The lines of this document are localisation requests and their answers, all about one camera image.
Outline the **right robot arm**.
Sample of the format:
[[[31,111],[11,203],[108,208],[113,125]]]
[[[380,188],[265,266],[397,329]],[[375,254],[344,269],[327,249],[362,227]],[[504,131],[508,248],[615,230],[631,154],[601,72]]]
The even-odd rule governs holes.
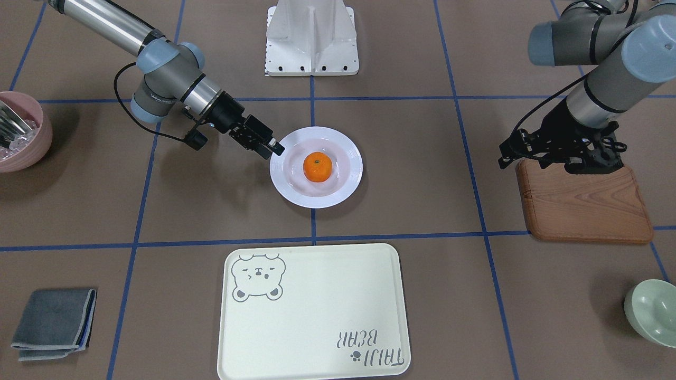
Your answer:
[[[140,127],[161,122],[176,103],[194,126],[177,140],[199,150],[207,142],[201,125],[236,140],[264,159],[281,155],[284,147],[258,118],[244,116],[244,107],[206,77],[205,58],[192,43],[176,44],[159,29],[111,1],[50,1],[49,6],[77,20],[106,40],[132,54],[143,80],[126,113]]]

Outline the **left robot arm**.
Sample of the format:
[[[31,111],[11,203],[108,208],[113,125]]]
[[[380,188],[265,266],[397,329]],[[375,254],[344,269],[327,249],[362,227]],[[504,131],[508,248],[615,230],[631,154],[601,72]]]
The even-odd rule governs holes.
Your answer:
[[[560,19],[536,25],[528,55],[541,67],[593,65],[564,88],[565,98],[528,132],[519,123],[499,146],[498,165],[533,159],[562,164],[572,175],[608,175],[624,164],[627,145],[617,118],[675,77],[674,1],[642,12],[623,1],[574,1]]]

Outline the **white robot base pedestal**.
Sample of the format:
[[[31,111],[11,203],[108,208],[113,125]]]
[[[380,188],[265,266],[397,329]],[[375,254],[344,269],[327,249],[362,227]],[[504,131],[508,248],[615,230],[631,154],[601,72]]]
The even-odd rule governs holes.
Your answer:
[[[279,1],[267,9],[264,73],[356,75],[355,12],[343,1]]]

